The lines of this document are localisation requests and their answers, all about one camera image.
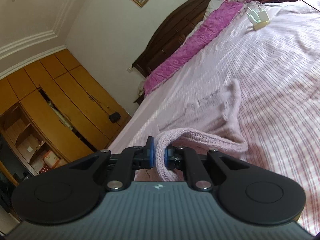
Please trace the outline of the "pink checked bed sheet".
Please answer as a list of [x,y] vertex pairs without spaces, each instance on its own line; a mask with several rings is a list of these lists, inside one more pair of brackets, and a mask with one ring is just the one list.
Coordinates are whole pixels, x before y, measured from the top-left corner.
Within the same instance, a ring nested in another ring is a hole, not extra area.
[[142,145],[188,102],[237,79],[244,161],[297,181],[306,193],[300,224],[319,232],[319,0],[267,7],[254,30],[244,11],[167,82],[149,94],[110,145]]

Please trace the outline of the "small black hanging bag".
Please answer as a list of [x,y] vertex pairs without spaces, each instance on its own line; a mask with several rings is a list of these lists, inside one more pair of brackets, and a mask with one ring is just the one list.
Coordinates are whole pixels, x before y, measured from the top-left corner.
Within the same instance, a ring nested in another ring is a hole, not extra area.
[[89,96],[94,102],[96,102],[107,114],[108,119],[114,124],[118,122],[121,119],[121,114],[118,113],[116,110],[108,107],[107,105],[100,102],[98,99],[96,99],[94,96]]

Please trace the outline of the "crumpled cloth on nightstand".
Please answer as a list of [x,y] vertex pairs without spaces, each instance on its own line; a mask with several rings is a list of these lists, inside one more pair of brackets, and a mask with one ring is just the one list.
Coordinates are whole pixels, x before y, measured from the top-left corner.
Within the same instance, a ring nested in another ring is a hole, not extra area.
[[138,86],[138,96],[141,96],[144,94],[144,83],[145,81],[141,81]]

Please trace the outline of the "lilac knitted cardigan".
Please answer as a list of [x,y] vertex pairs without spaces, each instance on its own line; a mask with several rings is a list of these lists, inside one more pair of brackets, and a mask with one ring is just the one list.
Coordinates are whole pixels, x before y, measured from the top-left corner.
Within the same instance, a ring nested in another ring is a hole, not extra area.
[[199,98],[178,98],[164,104],[139,129],[134,142],[148,136],[155,139],[155,167],[135,174],[138,181],[178,181],[182,178],[164,163],[169,145],[193,148],[205,154],[218,150],[239,157],[248,150],[248,142],[241,132],[239,111],[241,88],[237,79]]

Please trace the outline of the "white charger plug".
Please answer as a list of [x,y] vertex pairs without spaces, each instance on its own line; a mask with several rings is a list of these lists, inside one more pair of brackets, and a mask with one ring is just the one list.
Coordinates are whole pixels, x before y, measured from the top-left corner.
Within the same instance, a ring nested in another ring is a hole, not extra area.
[[269,15],[266,10],[258,11],[257,15],[259,16],[260,22],[268,22],[270,20]]
[[252,9],[248,9],[248,15],[250,18],[254,19],[255,22],[259,23],[260,22],[260,17],[258,15],[258,13],[255,10]]

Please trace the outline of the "white pillow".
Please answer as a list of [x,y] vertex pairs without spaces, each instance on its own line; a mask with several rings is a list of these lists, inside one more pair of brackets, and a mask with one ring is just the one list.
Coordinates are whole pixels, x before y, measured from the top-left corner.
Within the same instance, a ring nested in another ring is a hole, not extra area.
[[197,31],[199,29],[199,27],[204,23],[204,21],[209,17],[209,15],[216,11],[217,9],[219,9],[219,7],[221,6],[222,3],[224,3],[225,0],[210,0],[210,2],[208,3],[207,9],[204,13],[203,18],[201,18],[200,22],[197,23],[197,25],[195,25],[195,28],[188,34],[188,36],[185,38],[185,41],[190,38],[195,31]]

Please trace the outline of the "yellow wooden wardrobe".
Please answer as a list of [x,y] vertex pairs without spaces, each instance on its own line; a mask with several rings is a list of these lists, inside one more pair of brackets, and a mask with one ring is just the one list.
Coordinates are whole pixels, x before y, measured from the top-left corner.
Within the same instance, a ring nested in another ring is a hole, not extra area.
[[[89,96],[121,114],[112,123]],[[1,171],[14,184],[107,149],[130,115],[68,50],[1,79]]]

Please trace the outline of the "beige power strip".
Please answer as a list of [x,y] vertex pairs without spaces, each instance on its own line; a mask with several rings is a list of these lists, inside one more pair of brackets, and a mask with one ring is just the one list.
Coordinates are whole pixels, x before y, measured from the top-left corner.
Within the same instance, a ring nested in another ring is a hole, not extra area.
[[269,24],[269,21],[261,21],[259,23],[257,23],[256,25],[253,25],[253,29],[255,31],[258,31],[262,28],[264,28],[265,26],[267,26]]

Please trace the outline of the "dark wooden headboard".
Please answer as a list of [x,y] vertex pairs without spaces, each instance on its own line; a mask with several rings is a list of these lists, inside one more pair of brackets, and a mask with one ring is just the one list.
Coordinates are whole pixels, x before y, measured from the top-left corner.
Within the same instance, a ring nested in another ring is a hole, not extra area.
[[158,27],[132,67],[148,77],[183,44],[204,18],[209,2],[210,0],[188,0],[175,9]]

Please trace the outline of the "magenta crinkled pillow cover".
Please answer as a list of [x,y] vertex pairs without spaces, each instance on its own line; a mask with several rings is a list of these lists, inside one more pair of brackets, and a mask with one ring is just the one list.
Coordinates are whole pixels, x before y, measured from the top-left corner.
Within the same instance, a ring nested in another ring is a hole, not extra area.
[[144,94],[149,95],[170,79],[200,50],[216,38],[245,3],[251,0],[226,0],[219,9],[212,12],[195,33],[148,76],[144,83]]

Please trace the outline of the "dark wooden nightstand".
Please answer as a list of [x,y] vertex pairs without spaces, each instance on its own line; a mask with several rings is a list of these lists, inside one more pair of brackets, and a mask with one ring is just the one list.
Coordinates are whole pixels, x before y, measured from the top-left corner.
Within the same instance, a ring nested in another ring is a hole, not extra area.
[[144,98],[145,98],[145,95],[142,94],[134,101],[134,103],[137,103],[138,105],[141,105],[141,103],[143,102]]

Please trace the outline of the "white charger plug right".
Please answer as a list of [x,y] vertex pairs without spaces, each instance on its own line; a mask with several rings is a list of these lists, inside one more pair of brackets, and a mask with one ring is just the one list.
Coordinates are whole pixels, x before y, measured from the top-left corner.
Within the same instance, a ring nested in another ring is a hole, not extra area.
[[258,11],[257,15],[259,16],[260,22],[268,22],[270,20],[269,15],[266,10]]

